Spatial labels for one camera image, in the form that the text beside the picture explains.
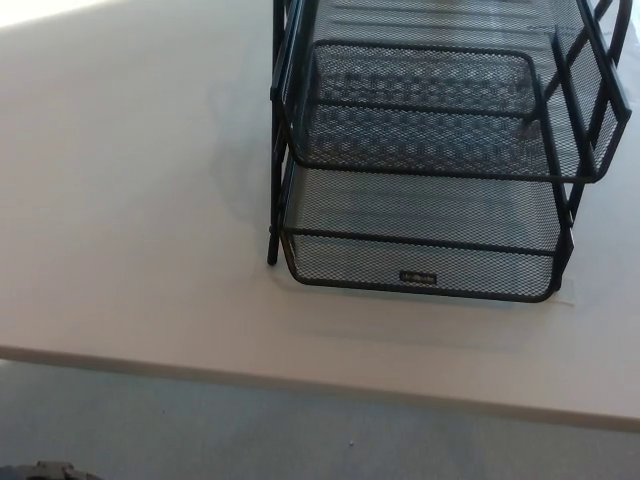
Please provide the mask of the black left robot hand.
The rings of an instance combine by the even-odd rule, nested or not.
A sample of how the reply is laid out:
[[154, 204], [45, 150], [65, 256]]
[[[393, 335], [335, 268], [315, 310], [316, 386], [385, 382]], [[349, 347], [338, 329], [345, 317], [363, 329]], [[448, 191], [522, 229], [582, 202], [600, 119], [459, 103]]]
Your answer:
[[22, 479], [47, 480], [90, 480], [96, 479], [91, 473], [78, 470], [67, 462], [38, 461], [31, 465], [18, 465], [14, 469]]

